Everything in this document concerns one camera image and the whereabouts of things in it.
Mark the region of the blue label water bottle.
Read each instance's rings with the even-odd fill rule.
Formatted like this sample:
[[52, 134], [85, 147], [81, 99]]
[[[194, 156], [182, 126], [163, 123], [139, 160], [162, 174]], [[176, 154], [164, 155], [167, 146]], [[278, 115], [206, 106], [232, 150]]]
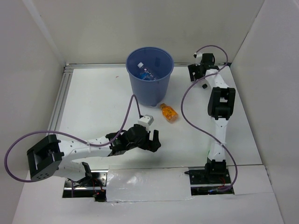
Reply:
[[145, 81], [156, 81], [159, 80], [160, 77], [152, 72], [147, 66], [145, 66], [142, 62], [138, 63], [137, 67], [140, 70], [138, 77]]

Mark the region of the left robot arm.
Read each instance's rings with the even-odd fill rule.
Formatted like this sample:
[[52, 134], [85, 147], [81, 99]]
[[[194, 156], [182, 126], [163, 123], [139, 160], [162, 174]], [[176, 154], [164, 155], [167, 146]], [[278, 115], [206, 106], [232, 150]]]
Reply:
[[78, 160], [118, 156], [134, 148], [156, 152], [161, 147], [159, 132], [154, 130], [152, 137], [150, 139], [150, 131], [140, 124], [120, 134], [109, 133], [84, 142], [58, 140], [55, 134], [48, 135], [27, 151], [30, 179], [38, 182], [58, 176], [87, 186], [92, 182], [90, 166]]

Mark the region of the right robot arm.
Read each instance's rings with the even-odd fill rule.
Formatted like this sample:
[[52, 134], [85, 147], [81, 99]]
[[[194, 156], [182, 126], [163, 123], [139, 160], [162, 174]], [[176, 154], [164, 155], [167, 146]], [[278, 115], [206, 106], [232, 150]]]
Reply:
[[191, 81], [206, 77], [202, 88], [210, 86], [212, 89], [207, 113], [215, 123], [214, 136], [217, 140], [211, 144], [208, 152], [204, 178], [207, 182], [214, 183], [226, 172], [226, 155], [223, 146], [228, 120], [234, 111], [236, 91], [222, 78], [212, 53], [194, 53], [193, 56], [195, 63], [188, 66]]

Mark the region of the blue plastic bin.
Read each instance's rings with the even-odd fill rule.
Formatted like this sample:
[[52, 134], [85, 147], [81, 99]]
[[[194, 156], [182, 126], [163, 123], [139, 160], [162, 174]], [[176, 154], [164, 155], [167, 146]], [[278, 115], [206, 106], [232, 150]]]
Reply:
[[165, 97], [174, 61], [160, 48], [143, 47], [134, 50], [126, 60], [133, 94], [142, 105], [156, 106]]

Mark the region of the orange juice bottle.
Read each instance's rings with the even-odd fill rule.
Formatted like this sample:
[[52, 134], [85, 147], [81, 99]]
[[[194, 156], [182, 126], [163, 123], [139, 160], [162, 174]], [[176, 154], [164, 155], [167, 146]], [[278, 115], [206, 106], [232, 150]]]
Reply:
[[168, 122], [173, 123], [178, 119], [178, 113], [165, 103], [160, 105], [160, 109], [162, 111], [162, 115]]

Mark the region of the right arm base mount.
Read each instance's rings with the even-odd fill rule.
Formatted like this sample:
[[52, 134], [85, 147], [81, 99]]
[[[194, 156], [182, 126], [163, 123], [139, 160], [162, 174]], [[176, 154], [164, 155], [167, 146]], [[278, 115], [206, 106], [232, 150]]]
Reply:
[[192, 196], [234, 194], [225, 161], [208, 161], [203, 168], [190, 168], [184, 174], [189, 177]]

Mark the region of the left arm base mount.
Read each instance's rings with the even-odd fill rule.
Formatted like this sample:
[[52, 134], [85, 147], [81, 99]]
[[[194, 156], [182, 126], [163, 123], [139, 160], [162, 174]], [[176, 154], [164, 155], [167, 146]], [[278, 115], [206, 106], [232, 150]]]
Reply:
[[66, 179], [62, 198], [92, 198], [95, 202], [106, 202], [108, 170], [92, 170], [92, 178], [84, 185]]

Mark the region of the aluminium frame rail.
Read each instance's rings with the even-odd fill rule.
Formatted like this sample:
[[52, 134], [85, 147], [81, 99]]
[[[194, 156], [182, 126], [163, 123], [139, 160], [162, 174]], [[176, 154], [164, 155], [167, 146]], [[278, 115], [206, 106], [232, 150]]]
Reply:
[[131, 96], [123, 63], [68, 64], [48, 129], [84, 140], [117, 131]]

